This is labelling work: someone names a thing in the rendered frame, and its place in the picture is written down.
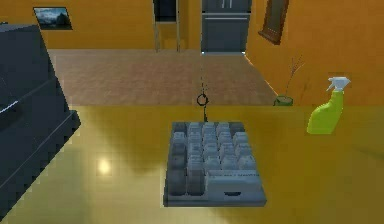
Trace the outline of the framed landscape picture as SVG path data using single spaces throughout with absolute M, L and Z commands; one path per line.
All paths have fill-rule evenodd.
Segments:
M 34 7 L 42 30 L 71 30 L 72 24 L 66 7 Z

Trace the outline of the green spray bottle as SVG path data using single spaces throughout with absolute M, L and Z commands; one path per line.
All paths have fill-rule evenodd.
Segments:
M 316 107 L 310 115 L 306 131 L 314 135 L 329 135 L 336 128 L 344 107 L 344 88 L 350 83 L 347 77 L 330 77 L 327 91 L 330 99 Z

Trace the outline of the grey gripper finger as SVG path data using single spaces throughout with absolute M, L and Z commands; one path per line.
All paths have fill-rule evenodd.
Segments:
M 202 61 L 200 60 L 199 64 L 199 72 L 200 72 L 200 82 L 201 82 L 201 94 L 205 94 L 205 84 L 204 84 L 204 79 L 203 79 L 203 64 Z
M 201 106 L 203 108 L 204 122 L 208 122 L 208 117 L 207 117 L 207 113 L 206 113 L 206 107 L 208 105 L 208 97 L 206 96 L 206 94 L 201 93 L 200 95 L 197 96 L 196 102 L 199 106 Z

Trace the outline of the dark grey television set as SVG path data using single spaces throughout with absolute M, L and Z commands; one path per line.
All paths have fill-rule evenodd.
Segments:
M 0 220 L 79 126 L 39 27 L 0 25 Z

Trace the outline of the twig plant in green pot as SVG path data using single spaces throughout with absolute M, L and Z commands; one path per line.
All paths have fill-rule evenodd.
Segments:
M 299 57 L 297 60 L 295 60 L 294 58 L 291 59 L 290 76 L 285 88 L 285 92 L 283 95 L 276 96 L 273 103 L 274 106 L 292 106 L 293 105 L 294 100 L 292 97 L 288 95 L 288 90 L 294 75 L 304 64 L 305 62 L 302 60 L 302 57 Z

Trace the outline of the brown framed window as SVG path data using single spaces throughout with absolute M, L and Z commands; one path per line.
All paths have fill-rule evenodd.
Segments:
M 260 36 L 274 45 L 281 43 L 289 0 L 267 0 L 266 12 Z

